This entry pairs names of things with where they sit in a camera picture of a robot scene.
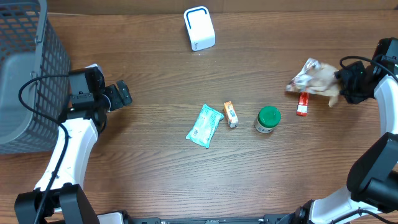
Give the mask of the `beige brown snack pouch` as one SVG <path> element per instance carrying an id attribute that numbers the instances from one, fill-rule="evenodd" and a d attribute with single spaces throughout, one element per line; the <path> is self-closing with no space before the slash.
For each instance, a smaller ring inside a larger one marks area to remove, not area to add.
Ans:
<path id="1" fill-rule="evenodd" d="M 338 69 L 330 64 L 309 58 L 285 90 L 327 96 L 329 97 L 328 106 L 331 108 L 338 102 L 340 95 L 340 86 L 335 77 L 337 71 Z"/>

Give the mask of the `red snack stick packet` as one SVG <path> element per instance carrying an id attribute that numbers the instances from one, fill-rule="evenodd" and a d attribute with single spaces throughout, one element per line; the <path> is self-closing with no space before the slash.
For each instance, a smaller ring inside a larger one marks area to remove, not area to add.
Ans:
<path id="1" fill-rule="evenodd" d="M 298 99 L 297 115 L 306 116 L 308 114 L 308 100 L 310 94 L 307 92 L 301 92 Z"/>

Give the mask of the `teal wet wipes pack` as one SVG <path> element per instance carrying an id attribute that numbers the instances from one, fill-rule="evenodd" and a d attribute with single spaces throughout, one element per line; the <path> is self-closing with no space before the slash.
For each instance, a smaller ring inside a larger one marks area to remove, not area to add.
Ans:
<path id="1" fill-rule="evenodd" d="M 208 149 L 219 122 L 223 118 L 222 113 L 204 104 L 193 128 L 185 138 Z"/>

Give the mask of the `green round can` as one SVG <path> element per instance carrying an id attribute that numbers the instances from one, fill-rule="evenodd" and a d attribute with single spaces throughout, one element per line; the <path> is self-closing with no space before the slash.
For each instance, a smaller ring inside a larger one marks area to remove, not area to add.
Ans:
<path id="1" fill-rule="evenodd" d="M 260 133 L 271 133 L 280 123 L 280 111 L 274 106 L 265 106 L 254 120 L 254 127 Z"/>

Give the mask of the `orange small snack box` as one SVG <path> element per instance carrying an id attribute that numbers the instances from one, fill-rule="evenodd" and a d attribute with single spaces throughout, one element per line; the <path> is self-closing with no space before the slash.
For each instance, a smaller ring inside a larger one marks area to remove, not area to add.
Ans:
<path id="1" fill-rule="evenodd" d="M 236 115 L 236 111 L 231 101 L 227 101 L 224 103 L 224 113 L 230 128 L 236 128 L 239 124 L 238 117 Z"/>

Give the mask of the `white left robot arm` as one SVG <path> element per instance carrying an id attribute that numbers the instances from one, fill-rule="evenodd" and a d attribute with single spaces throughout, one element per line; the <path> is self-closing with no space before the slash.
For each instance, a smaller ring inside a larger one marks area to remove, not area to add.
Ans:
<path id="1" fill-rule="evenodd" d="M 106 116 L 94 115 L 56 120 L 58 139 L 47 169 L 31 192 L 19 194 L 14 204 L 19 223 L 45 223 L 62 212 L 62 223 L 130 223 L 124 212 L 97 215 L 83 191 L 91 150 L 105 129 Z"/>

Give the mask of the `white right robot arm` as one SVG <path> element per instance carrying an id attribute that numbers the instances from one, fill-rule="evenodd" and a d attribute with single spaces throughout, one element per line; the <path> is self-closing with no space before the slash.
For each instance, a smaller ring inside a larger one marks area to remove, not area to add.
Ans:
<path id="1" fill-rule="evenodd" d="M 381 137 L 353 164 L 344 187 L 308 201 L 280 223 L 350 223 L 366 215 L 387 223 L 380 214 L 397 210 L 397 39 L 381 39 L 372 58 L 352 60 L 337 69 L 310 58 L 286 90 L 327 96 L 330 106 L 340 96 L 354 105 L 375 99 Z"/>

